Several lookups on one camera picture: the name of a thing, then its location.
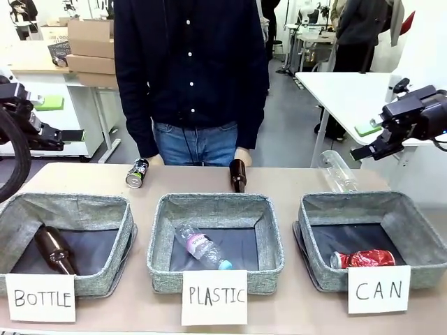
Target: blue jeans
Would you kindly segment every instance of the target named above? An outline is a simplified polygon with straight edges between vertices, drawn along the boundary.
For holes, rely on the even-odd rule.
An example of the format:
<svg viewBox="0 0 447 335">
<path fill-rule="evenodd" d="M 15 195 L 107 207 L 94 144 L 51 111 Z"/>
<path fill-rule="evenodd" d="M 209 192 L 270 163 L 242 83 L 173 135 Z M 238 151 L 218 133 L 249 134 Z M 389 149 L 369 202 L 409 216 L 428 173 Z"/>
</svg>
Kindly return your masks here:
<svg viewBox="0 0 447 335">
<path fill-rule="evenodd" d="M 184 134 L 181 128 L 155 123 L 154 134 L 166 165 L 228 167 L 235 156 L 236 122 L 215 128 L 185 129 Z"/>
</svg>

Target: gray fabric bin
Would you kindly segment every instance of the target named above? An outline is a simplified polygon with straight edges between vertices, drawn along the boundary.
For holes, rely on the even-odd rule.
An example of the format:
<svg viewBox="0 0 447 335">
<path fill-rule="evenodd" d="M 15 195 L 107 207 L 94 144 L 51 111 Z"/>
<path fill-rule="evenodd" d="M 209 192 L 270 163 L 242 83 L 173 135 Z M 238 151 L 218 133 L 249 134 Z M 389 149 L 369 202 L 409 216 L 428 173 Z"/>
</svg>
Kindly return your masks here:
<svg viewBox="0 0 447 335">
<path fill-rule="evenodd" d="M 199 229 L 254 228 L 258 271 L 248 271 L 248 291 L 271 295 L 284 267 L 284 251 L 271 201 L 243 193 L 167 194 L 156 209 L 147 267 L 158 293 L 181 293 L 182 271 L 170 271 L 175 227 L 189 223 Z"/>
<path fill-rule="evenodd" d="M 318 193 L 301 200 L 300 229 L 316 280 L 324 291 L 347 291 L 348 271 L 323 261 L 312 226 L 380 223 L 407 265 L 411 288 L 435 286 L 447 269 L 447 246 L 413 201 L 398 192 Z"/>
<path fill-rule="evenodd" d="M 1 296 L 6 296 L 5 274 L 13 270 L 42 223 L 61 230 L 117 230 L 102 270 L 75 277 L 77 297 L 107 296 L 134 226 L 129 201 L 81 194 L 22 193 L 12 197 L 0 211 Z"/>
</svg>

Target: bottle label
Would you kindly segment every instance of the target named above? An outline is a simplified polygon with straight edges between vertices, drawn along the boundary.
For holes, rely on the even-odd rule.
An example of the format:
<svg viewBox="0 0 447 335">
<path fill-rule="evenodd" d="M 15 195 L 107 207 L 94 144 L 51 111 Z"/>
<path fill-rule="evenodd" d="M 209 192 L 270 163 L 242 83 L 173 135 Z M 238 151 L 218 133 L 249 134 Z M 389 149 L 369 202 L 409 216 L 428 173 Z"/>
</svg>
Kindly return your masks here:
<svg viewBox="0 0 447 335">
<path fill-rule="evenodd" d="M 197 247 L 208 241 L 211 240 L 207 235 L 195 234 L 188 239 L 188 242 L 186 243 L 186 249 L 190 254 L 194 255 L 196 253 Z"/>
</svg>

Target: blue bottle cap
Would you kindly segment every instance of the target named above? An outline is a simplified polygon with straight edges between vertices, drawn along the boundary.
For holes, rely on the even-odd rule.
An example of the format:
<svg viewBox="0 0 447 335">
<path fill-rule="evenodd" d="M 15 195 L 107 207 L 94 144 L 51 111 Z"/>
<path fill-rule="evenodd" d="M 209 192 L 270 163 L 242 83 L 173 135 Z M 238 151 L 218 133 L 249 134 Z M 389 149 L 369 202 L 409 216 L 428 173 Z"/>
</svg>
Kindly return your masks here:
<svg viewBox="0 0 447 335">
<path fill-rule="evenodd" d="M 219 265 L 219 270 L 233 270 L 233 264 L 231 264 L 231 262 L 224 260 L 220 265 Z"/>
</svg>

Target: green object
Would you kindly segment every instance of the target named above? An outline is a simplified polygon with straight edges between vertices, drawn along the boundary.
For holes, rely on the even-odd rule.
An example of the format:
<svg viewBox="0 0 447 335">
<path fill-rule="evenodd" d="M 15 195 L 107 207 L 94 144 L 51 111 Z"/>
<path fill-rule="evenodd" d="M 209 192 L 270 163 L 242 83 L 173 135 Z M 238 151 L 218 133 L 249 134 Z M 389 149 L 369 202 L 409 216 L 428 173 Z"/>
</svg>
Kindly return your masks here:
<svg viewBox="0 0 447 335">
<path fill-rule="evenodd" d="M 368 136 L 382 129 L 381 126 L 373 127 L 371 124 L 361 124 L 355 128 L 360 137 Z"/>
<path fill-rule="evenodd" d="M 39 111 L 46 110 L 63 110 L 64 97 L 63 96 L 45 96 L 42 105 L 34 105 L 34 108 Z"/>
</svg>

